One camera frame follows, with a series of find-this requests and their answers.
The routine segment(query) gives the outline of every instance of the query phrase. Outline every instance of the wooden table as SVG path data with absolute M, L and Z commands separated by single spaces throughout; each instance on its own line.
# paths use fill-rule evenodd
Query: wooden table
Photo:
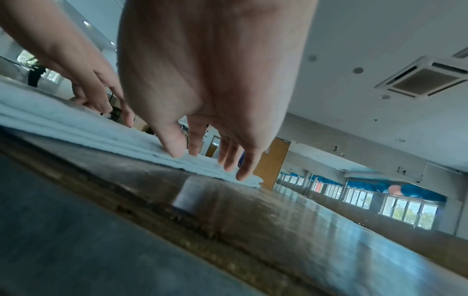
M 0 153 L 268 295 L 468 295 L 467 279 L 286 189 L 25 133 L 1 132 Z

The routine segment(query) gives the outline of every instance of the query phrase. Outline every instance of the skin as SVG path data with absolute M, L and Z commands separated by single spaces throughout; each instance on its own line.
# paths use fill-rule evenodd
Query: skin
M 109 87 L 120 100 L 125 124 L 133 125 L 117 74 L 54 1 L 0 0 L 0 26 L 42 65 L 71 80 L 76 102 L 111 112 Z
M 314 0 L 128 0 L 119 40 L 127 101 L 173 157 L 207 124 L 221 135 L 218 162 L 244 180 L 277 134 L 296 81 Z

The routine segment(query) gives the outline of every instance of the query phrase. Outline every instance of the pink balloon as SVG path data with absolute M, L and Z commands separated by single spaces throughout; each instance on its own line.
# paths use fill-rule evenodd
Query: pink balloon
M 401 193 L 401 186 L 399 185 L 392 185 L 389 187 L 389 193 L 390 194 L 395 194 L 395 195 L 403 195 Z

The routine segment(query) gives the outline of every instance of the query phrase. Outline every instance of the white towel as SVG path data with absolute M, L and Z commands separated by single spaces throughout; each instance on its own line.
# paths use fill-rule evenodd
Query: white towel
M 0 125 L 250 187 L 260 187 L 263 182 L 257 176 L 239 182 L 235 179 L 238 169 L 227 173 L 216 159 L 201 155 L 193 157 L 187 151 L 184 157 L 174 159 L 155 136 L 105 119 L 73 102 L 17 85 L 14 81 L 0 80 Z

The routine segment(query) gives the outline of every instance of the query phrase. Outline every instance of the ceiling air conditioner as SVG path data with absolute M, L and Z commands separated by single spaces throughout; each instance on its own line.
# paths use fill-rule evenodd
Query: ceiling air conditioner
M 468 80 L 468 70 L 449 59 L 422 57 L 375 88 L 388 95 L 420 99 L 439 94 Z

